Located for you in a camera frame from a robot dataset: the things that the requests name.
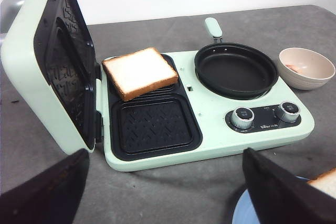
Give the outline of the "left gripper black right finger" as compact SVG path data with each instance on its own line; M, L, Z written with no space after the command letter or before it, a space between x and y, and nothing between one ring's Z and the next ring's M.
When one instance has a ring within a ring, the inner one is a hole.
M252 148L243 151L246 186L260 223L335 223L335 199Z

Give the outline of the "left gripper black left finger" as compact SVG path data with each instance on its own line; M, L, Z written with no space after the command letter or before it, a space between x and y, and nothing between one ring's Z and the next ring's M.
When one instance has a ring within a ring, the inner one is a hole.
M1 195L1 223L72 223L86 185L89 154L80 149Z

